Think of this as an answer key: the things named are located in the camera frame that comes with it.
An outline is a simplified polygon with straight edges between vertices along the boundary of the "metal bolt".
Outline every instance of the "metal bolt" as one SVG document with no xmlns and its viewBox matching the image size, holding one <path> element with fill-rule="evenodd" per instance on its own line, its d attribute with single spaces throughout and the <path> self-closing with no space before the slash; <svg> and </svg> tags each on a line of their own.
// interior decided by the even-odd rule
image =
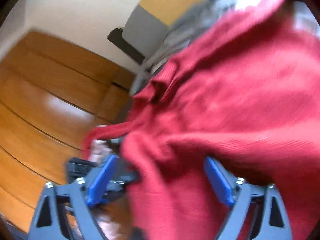
<svg viewBox="0 0 320 240">
<path fill-rule="evenodd" d="M 77 181 L 78 184 L 84 184 L 84 182 L 85 182 L 84 178 L 82 178 L 82 177 L 76 179 L 76 181 Z"/>
<path fill-rule="evenodd" d="M 245 183 L 245 179 L 244 178 L 237 178 L 237 181 L 236 181 L 237 184 L 244 184 Z"/>
<path fill-rule="evenodd" d="M 47 182 L 46 184 L 45 184 L 45 187 L 47 187 L 47 188 L 50 188 L 50 187 L 53 187 L 54 185 L 53 185 L 53 183 L 52 182 Z"/>
</svg>

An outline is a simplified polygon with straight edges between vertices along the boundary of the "red garment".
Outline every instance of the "red garment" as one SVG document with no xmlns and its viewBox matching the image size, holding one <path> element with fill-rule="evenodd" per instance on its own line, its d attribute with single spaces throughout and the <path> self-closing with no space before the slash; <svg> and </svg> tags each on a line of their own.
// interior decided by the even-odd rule
<svg viewBox="0 0 320 240">
<path fill-rule="evenodd" d="M 283 1 L 225 15 L 134 97 L 127 122 L 86 137 L 88 154 L 92 139 L 130 132 L 122 155 L 142 177 L 130 204 L 149 239 L 214 238 L 228 209 L 206 155 L 251 183 L 274 182 L 294 239 L 320 218 L 320 41 L 279 20 Z"/>
</svg>

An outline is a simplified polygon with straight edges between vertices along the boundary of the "brown wooden surface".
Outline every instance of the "brown wooden surface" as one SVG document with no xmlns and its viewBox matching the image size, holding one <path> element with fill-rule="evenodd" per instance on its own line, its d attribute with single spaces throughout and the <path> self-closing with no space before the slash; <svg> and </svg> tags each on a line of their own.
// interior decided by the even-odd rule
<svg viewBox="0 0 320 240">
<path fill-rule="evenodd" d="M 129 95 L 126 91 L 111 85 L 100 105 L 98 116 L 113 121 L 128 99 Z"/>
<path fill-rule="evenodd" d="M 47 181 L 64 184 L 64 163 L 81 157 L 83 136 L 110 124 L 128 99 L 134 76 L 66 41 L 27 34 L 0 62 L 0 212 L 28 232 Z M 131 228 L 127 205 L 109 207 Z"/>
</svg>

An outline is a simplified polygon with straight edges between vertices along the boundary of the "red cloth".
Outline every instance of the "red cloth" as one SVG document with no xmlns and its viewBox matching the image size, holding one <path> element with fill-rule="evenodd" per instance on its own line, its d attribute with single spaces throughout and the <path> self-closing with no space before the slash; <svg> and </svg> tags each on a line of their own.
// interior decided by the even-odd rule
<svg viewBox="0 0 320 240">
<path fill-rule="evenodd" d="M 320 218 L 320 41 L 279 20 L 283 1 L 225 15 L 134 97 L 127 122 L 86 137 L 87 156 L 92 139 L 130 132 L 122 155 L 142 177 L 130 204 L 149 239 L 214 238 L 227 209 L 206 155 L 251 183 L 274 182 L 294 239 Z"/>
</svg>

